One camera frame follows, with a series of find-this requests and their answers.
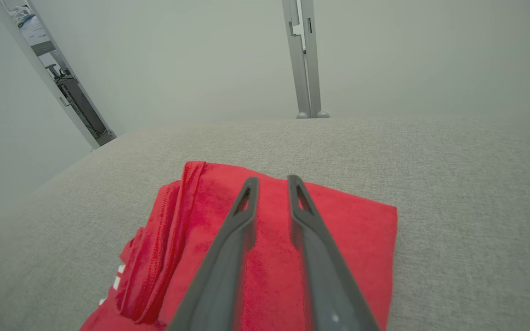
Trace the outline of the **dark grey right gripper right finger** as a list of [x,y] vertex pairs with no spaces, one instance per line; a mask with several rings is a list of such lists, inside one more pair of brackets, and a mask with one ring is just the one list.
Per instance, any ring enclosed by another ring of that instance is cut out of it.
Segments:
[[287,178],[289,232],[300,256],[308,331],[378,331],[376,317],[299,176]]

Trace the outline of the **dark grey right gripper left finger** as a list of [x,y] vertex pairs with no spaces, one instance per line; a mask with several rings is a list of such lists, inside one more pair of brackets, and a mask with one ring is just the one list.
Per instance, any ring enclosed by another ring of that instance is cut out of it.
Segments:
[[259,180],[246,179],[181,300],[169,331],[238,331],[246,259],[256,242]]

